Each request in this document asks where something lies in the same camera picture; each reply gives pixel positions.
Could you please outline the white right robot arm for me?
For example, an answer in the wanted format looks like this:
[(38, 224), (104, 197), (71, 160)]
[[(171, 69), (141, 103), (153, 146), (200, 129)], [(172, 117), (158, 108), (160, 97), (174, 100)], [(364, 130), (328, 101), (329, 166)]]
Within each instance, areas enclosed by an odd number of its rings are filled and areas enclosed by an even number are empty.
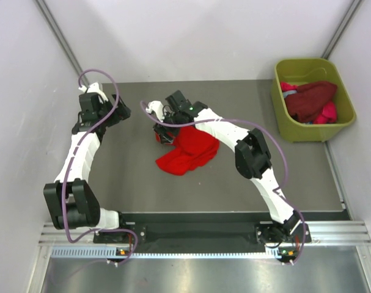
[(266, 142), (270, 134), (257, 125), (252, 130), (241, 128), (239, 120), (223, 118), (200, 101), (191, 103), (179, 90), (166, 101), (166, 104), (151, 101), (144, 106), (155, 122), (158, 137), (173, 142), (181, 130), (191, 126), (226, 145), (234, 153), (237, 172), (256, 186), (266, 203), (272, 219), (268, 227), (271, 235), (284, 242), (295, 237), (302, 218), (285, 198), (283, 185), (275, 177)]

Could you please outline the red t shirt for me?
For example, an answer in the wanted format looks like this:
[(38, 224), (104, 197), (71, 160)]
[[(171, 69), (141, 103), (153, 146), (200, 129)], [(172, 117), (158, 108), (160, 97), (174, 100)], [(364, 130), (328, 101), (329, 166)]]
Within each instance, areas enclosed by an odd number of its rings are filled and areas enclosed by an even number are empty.
[(211, 161), (217, 155), (219, 145), (219, 140), (212, 135), (193, 126), (183, 127), (172, 143), (174, 149), (155, 163), (166, 173), (183, 176)]

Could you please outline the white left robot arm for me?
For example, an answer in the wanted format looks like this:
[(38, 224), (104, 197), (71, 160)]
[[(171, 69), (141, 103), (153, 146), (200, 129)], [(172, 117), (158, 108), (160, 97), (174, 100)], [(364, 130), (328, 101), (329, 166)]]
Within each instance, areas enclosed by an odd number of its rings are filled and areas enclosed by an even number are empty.
[(69, 229), (107, 229), (113, 241), (121, 242), (127, 238), (128, 227), (121, 223), (119, 212), (100, 207), (88, 183), (95, 153), (106, 130), (131, 115), (120, 97), (115, 94), (112, 97), (116, 105), (101, 90), (85, 90), (80, 94), (80, 111), (72, 128), (67, 158), (54, 182), (45, 184), (43, 195), (56, 229), (65, 228), (63, 212), (66, 212)]

